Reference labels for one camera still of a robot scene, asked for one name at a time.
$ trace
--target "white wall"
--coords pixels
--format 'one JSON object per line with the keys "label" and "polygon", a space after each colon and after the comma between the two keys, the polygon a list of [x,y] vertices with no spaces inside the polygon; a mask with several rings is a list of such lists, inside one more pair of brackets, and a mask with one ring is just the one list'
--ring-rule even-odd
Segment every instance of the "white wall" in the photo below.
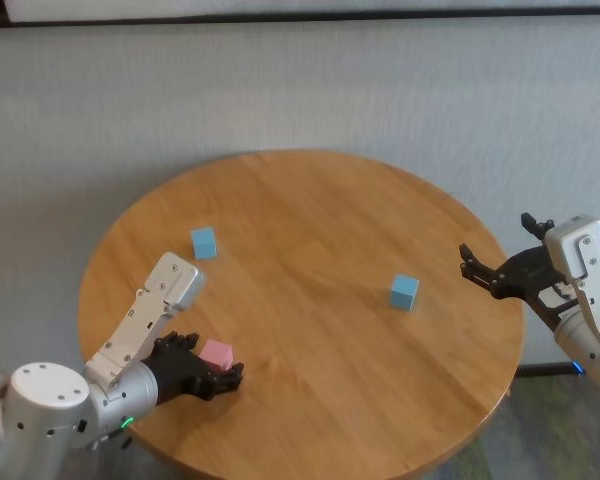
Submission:
{"label": "white wall", "polygon": [[[535,245],[524,210],[600,215],[600,17],[0,30],[0,362],[80,364],[82,270],[140,195],[290,147],[400,165]],[[526,362],[562,358],[527,327]]]}

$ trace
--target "round wooden table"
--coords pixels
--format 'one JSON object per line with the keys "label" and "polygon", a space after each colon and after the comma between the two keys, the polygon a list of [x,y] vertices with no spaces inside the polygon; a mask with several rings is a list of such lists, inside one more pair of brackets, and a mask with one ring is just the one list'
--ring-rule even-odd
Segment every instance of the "round wooden table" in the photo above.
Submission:
{"label": "round wooden table", "polygon": [[[193,259],[212,226],[218,257]],[[192,475],[410,478],[465,445],[507,391],[521,302],[462,278],[458,245],[505,256],[466,208],[373,160],[274,151],[194,168],[133,205],[84,275],[78,329],[90,357],[165,251],[207,275],[169,330],[234,347],[235,393],[182,396],[132,427]],[[420,279],[411,312],[389,306],[397,273]]]}

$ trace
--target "blue cube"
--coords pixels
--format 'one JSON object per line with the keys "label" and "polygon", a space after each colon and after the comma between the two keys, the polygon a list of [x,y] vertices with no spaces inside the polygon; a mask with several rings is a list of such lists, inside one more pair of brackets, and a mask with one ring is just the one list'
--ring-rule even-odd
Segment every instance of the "blue cube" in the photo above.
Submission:
{"label": "blue cube", "polygon": [[411,310],[418,292],[419,280],[407,275],[396,275],[391,286],[389,303],[392,307]]}
{"label": "blue cube", "polygon": [[216,238],[211,227],[192,230],[191,243],[193,243],[193,254],[196,260],[213,258],[217,255]]}

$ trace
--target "gray carpet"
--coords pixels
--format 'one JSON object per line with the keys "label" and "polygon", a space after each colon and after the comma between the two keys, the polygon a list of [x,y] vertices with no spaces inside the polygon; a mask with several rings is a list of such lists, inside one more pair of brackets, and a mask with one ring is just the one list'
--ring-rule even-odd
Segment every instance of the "gray carpet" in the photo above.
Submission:
{"label": "gray carpet", "polygon": [[[61,478],[184,480],[137,443],[73,452]],[[516,380],[479,438],[423,480],[600,480],[600,394],[585,377]]]}

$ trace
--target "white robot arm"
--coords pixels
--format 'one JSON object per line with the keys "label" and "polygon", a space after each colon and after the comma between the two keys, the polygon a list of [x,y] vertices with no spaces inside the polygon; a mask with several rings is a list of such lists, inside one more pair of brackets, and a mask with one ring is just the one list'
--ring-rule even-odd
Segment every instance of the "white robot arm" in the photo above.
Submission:
{"label": "white robot arm", "polygon": [[495,271],[460,246],[462,275],[497,299],[517,297],[553,331],[556,343],[600,388],[600,220],[578,215],[555,225],[522,215],[542,245]]}
{"label": "white robot arm", "polygon": [[45,362],[0,371],[0,480],[52,480],[69,448],[119,433],[156,405],[237,390],[241,363],[216,374],[191,352],[196,334],[158,338],[203,285],[197,268],[165,253],[84,375]]}

